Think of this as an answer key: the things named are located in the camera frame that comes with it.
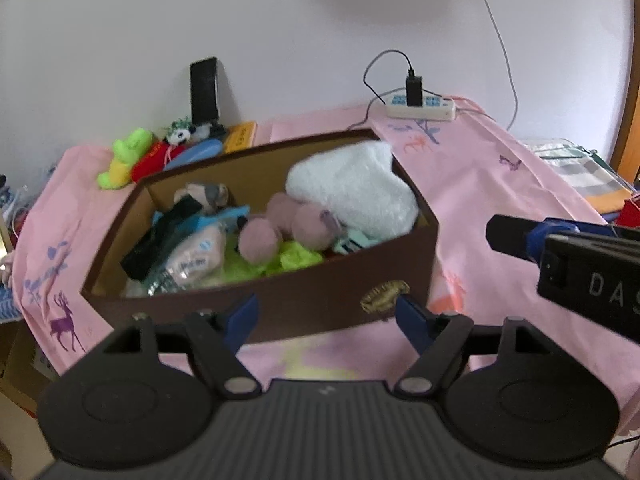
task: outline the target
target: power strip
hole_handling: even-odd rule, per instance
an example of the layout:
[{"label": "power strip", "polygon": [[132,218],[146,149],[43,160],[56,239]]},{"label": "power strip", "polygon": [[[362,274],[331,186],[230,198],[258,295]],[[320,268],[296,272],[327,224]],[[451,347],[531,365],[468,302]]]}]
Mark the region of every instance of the power strip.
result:
[{"label": "power strip", "polygon": [[407,106],[404,92],[393,94],[386,103],[386,114],[397,119],[427,119],[428,121],[453,121],[456,104],[453,99],[427,95],[422,106]]}]

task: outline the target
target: purple deer print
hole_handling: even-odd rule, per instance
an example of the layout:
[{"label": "purple deer print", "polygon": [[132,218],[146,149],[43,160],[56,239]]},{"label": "purple deer print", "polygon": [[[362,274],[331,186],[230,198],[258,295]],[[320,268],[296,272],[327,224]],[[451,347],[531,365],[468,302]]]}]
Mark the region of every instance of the purple deer print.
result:
[{"label": "purple deer print", "polygon": [[60,346],[62,346],[62,348],[64,348],[65,351],[68,352],[69,350],[66,348],[66,346],[62,344],[62,341],[60,340],[60,338],[62,337],[63,333],[69,332],[71,334],[72,351],[74,352],[76,351],[76,349],[74,348],[74,341],[76,340],[78,341],[80,348],[84,352],[84,347],[82,346],[82,343],[78,339],[76,330],[74,330],[74,320],[71,317],[71,314],[73,313],[69,308],[69,300],[64,295],[64,292],[60,291],[56,296],[53,297],[53,301],[56,303],[57,306],[59,306],[62,309],[62,311],[65,313],[65,317],[59,317],[58,319],[53,319],[49,323],[51,325],[51,335],[55,334],[58,342],[60,343]]}]

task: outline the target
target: white fluffy plush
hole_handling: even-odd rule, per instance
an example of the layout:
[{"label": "white fluffy plush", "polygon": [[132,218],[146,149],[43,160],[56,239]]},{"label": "white fluffy plush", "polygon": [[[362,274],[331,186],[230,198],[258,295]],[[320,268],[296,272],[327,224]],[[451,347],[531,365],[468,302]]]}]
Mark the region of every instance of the white fluffy plush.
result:
[{"label": "white fluffy plush", "polygon": [[317,153],[289,170],[287,194],[321,204],[372,238],[395,238],[411,230],[418,206],[413,191],[392,173],[392,159],[382,140]]}]

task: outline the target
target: floor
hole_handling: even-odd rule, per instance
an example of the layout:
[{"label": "floor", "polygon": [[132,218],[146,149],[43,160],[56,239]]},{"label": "floor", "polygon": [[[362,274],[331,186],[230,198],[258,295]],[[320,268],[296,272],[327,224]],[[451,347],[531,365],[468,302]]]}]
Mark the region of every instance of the floor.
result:
[{"label": "floor", "polygon": [[[52,460],[49,448],[36,420],[0,394],[0,440],[12,454],[12,475],[15,480],[30,480]],[[636,443],[611,449],[605,459],[624,471]]]}]

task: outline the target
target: pink plush toy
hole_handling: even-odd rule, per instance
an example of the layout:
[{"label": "pink plush toy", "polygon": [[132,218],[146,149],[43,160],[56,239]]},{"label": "pink plush toy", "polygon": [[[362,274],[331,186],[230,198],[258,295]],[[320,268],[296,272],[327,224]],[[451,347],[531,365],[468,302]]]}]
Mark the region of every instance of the pink plush toy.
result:
[{"label": "pink plush toy", "polygon": [[311,251],[331,247],[342,233],[334,215],[315,203],[300,203],[286,193],[276,193],[264,215],[254,216],[238,237],[238,251],[250,264],[270,262],[281,241],[293,239]]}]

